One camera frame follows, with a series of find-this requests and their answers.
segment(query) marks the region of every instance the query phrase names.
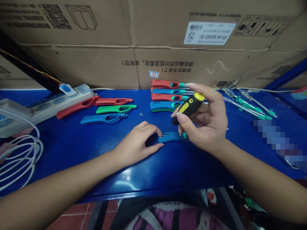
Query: right hand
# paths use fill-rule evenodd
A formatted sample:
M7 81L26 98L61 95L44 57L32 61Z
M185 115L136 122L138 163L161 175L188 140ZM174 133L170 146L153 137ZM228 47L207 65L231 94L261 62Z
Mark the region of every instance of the right hand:
M190 117L178 113L178 107L172 117L177 116L180 134L186 132L193 144L213 154L226 140L228 120L223 96L205 85L190 83L189 87L190 90L203 94L209 105L203 103Z

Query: left hand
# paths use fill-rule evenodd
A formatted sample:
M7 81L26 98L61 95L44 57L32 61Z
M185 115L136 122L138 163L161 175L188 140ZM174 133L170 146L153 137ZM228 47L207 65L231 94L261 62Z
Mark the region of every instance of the left hand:
M154 133L157 133L159 137L162 136L162 132L157 126L143 121L127 134L118 146L112 150L112 154L116 155L116 158L124 167L137 163L164 146L163 143L150 147L145 146L145 141Z

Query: cardboard box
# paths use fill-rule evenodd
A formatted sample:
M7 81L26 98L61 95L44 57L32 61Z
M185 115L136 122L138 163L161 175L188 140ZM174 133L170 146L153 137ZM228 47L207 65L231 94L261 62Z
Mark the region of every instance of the cardboard box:
M307 86L307 72L301 74L297 78L289 81L287 84L282 86L281 88L300 88Z
M19 43L131 45L126 1L1 1L0 27Z
M238 87L264 88L305 58L305 52L257 52Z
M136 46L247 50L269 48L306 7L304 1L287 0L134 0L130 5Z
M276 51L136 49L135 52L143 89L151 87L153 78L149 71L158 72L162 80L195 82L213 88L230 85L242 77L238 87L264 88L306 56L303 52Z
M240 86L265 87L306 57L296 52L307 41L304 0L0 1L0 28L73 86L150 88L157 71L214 88L240 76Z
M272 44L270 50L306 50L307 49L307 11L291 25Z
M31 77L17 68L0 55L0 87L2 89L14 88L35 88L44 89L43 86L34 81Z
M113 89L138 89L132 48L28 47L27 50L62 82Z

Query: red plastic handle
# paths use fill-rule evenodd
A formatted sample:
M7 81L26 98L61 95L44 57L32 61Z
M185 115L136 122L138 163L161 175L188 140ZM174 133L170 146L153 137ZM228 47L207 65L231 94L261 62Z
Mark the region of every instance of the red plastic handle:
M123 105L128 102L133 102L131 98L99 98L95 101L94 105L101 106L101 105Z
M77 112L81 109L85 109L88 107L91 107L94 102L100 98L98 95L91 97L89 99L86 99L85 101L79 102L73 106L68 107L67 109L64 109L60 112L57 112L57 119L63 119L71 114L73 114L74 112Z
M180 82L153 79L154 88L179 89L179 86Z
M151 99L153 101L181 101L182 97L182 95L172 94L151 94Z

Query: blue metal frame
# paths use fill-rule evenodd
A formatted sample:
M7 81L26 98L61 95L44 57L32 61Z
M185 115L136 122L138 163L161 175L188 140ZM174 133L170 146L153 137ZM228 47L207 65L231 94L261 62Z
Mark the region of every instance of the blue metal frame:
M264 89L268 90L277 90L289 81L293 80L294 78L298 77L299 75L303 74L307 71L307 59L303 60L301 63L294 66L285 74L281 75L278 79L273 81L271 84L266 86Z

